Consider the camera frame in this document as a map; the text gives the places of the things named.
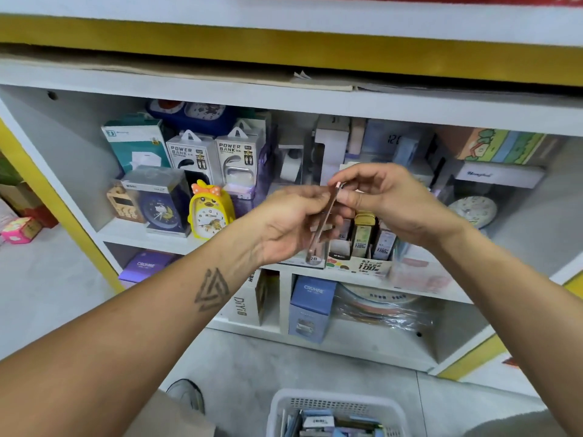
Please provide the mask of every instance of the tattoo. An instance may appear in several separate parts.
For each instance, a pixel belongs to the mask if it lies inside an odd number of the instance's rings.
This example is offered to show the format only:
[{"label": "tattoo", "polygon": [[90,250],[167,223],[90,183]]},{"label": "tattoo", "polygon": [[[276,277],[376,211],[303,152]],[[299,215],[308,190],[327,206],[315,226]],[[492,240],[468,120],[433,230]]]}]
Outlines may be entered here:
[{"label": "tattoo", "polygon": [[194,299],[194,303],[201,303],[199,312],[221,307],[229,300],[229,286],[218,268],[213,274],[210,269],[205,273],[205,280],[200,286],[200,291]]}]

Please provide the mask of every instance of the forearm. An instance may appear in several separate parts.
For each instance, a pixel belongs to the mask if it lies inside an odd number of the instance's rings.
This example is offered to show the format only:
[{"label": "forearm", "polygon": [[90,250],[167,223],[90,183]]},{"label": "forearm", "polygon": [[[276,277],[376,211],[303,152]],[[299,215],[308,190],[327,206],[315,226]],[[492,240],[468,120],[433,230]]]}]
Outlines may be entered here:
[{"label": "forearm", "polygon": [[12,436],[123,433],[258,267],[245,224],[237,220],[164,271],[0,362],[0,427]]},{"label": "forearm", "polygon": [[432,249],[555,417],[583,433],[583,301],[468,227]]}]

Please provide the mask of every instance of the left hand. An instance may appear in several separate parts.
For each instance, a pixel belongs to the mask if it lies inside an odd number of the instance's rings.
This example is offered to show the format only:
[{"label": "left hand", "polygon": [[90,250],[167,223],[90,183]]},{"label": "left hand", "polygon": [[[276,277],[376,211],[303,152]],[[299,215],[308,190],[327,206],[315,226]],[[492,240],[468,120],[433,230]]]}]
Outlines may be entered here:
[{"label": "left hand", "polygon": [[[319,213],[329,199],[328,187],[289,186],[276,191],[241,218],[250,234],[257,236],[258,248],[255,251],[259,264],[278,263],[308,248],[312,238],[310,227],[318,225]],[[320,240],[337,238],[340,234],[337,226],[342,225],[344,218],[353,217],[353,210],[334,204],[327,223],[335,227],[323,232]]]}]

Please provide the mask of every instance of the pants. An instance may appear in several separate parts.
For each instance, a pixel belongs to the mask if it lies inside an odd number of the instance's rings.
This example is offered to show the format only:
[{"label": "pants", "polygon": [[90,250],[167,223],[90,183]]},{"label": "pants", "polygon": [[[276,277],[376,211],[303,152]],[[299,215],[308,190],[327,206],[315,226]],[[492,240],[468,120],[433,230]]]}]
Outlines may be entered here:
[{"label": "pants", "polygon": [[157,390],[124,437],[213,437],[215,425],[204,415]]}]

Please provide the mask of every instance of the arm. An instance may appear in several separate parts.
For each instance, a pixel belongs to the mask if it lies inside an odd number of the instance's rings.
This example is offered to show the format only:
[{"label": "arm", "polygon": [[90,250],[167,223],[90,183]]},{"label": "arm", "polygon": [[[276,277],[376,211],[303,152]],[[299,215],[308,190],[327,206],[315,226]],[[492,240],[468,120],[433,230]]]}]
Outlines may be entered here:
[{"label": "arm", "polygon": [[395,164],[357,164],[338,201],[428,249],[492,324],[559,423],[583,435],[583,301],[493,244]]},{"label": "arm", "polygon": [[[122,435],[245,279],[306,248],[311,215],[328,199],[315,186],[278,191],[165,270],[1,361],[2,434]],[[335,223],[352,215],[335,213]]]}]

